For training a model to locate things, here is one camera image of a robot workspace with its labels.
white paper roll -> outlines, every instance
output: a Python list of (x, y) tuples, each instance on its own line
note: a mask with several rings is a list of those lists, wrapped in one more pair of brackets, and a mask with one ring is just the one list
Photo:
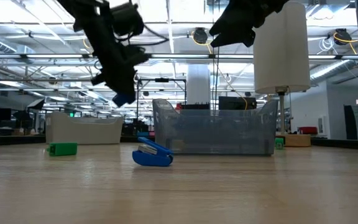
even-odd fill
[(255, 91), (276, 93), (310, 88), (306, 11), (302, 4), (288, 2), (256, 29), (254, 44)]

green block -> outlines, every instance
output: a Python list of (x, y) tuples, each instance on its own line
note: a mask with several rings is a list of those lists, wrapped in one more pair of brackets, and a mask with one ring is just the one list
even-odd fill
[(284, 149), (284, 139), (276, 138), (275, 147), (276, 147), (276, 150), (283, 150)]
[(50, 143), (49, 156), (70, 156), (77, 154), (76, 142)]

white cylinder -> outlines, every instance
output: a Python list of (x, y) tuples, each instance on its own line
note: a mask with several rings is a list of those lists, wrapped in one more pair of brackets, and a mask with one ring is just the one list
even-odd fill
[(276, 93), (290, 88), (310, 88), (306, 11), (302, 4), (288, 2), (256, 29), (254, 44), (255, 91)]
[(211, 72), (208, 65), (188, 65), (187, 103), (207, 104), (211, 102)]

transparent storage container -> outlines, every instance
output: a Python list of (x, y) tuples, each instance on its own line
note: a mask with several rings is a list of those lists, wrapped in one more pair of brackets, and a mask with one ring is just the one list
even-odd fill
[(155, 142), (175, 154), (274, 153), (278, 101), (256, 110), (180, 110), (153, 100)]

desk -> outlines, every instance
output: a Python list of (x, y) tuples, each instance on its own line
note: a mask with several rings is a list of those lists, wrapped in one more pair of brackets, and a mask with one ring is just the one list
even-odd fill
[(141, 167), (138, 144), (0, 146), (0, 223), (358, 223), (358, 150), (175, 156)]

